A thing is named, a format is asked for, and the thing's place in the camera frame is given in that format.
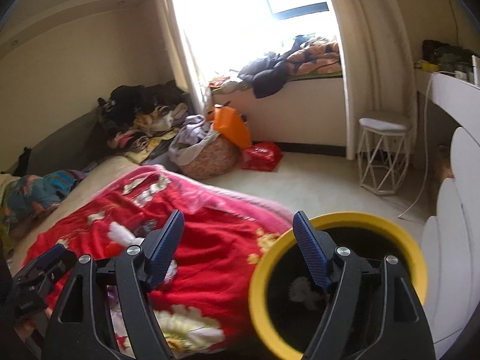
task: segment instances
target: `yellow bucket rim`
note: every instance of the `yellow bucket rim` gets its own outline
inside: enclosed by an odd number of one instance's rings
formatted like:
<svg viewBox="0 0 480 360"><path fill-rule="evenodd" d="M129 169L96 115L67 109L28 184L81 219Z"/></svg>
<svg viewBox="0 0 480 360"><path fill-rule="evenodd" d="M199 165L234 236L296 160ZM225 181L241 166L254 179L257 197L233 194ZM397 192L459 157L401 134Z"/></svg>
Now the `yellow bucket rim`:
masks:
<svg viewBox="0 0 480 360"><path fill-rule="evenodd" d="M427 264L416 241L400 226L380 216L363 212L335 212L318 216L310 221L320 231L336 227L360 227L388 239L402 252L410 271L412 285L422 305L425 303L428 286ZM287 344L275 330L268 315L266 296L274 267L295 244L293 230L290 229L260 259L249 289L249 309L253 327L267 348L283 360L301 360L303 354Z"/></svg>

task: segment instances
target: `red plastic bag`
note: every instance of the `red plastic bag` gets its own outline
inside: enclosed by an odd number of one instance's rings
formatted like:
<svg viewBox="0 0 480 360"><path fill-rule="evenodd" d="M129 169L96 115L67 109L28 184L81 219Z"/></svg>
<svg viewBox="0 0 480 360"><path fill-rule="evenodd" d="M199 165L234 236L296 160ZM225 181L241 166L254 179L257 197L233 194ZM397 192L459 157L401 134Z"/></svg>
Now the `red plastic bag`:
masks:
<svg viewBox="0 0 480 360"><path fill-rule="evenodd" d="M242 151L241 168L271 172L282 157L282 150L273 142L257 143Z"/></svg>

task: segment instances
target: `curtain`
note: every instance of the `curtain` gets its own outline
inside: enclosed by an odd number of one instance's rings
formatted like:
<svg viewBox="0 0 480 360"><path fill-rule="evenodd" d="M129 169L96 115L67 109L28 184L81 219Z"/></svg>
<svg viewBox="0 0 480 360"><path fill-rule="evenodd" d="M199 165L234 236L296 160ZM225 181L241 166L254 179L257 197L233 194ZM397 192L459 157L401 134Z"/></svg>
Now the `curtain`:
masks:
<svg viewBox="0 0 480 360"><path fill-rule="evenodd" d="M155 0L155 3L175 82L190 94L195 112L205 114L212 104L212 93L182 25L183 6L176 0Z"/></svg>
<svg viewBox="0 0 480 360"><path fill-rule="evenodd" d="M394 111L417 135L417 89L407 30L396 0L331 0L337 17L347 117L346 155L354 159L358 120L368 111Z"/></svg>

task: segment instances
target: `black baseboard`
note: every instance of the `black baseboard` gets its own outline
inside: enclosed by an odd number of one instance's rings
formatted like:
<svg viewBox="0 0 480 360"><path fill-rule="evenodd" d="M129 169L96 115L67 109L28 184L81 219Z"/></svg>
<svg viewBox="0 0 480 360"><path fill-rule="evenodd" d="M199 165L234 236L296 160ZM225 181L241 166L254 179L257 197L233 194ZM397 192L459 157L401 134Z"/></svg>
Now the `black baseboard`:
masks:
<svg viewBox="0 0 480 360"><path fill-rule="evenodd" d="M275 144L283 152L332 155L335 157L347 156L347 148L345 146L315 145L310 143L291 143L291 142L275 142Z"/></svg>

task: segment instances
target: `window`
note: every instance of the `window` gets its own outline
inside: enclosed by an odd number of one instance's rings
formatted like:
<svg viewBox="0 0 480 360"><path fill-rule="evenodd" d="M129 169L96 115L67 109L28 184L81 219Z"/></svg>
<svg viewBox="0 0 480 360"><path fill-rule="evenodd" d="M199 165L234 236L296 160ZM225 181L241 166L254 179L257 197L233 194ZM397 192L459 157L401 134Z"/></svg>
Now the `window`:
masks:
<svg viewBox="0 0 480 360"><path fill-rule="evenodd" d="M291 49L297 35L333 38L328 0L182 0L184 27L207 78Z"/></svg>

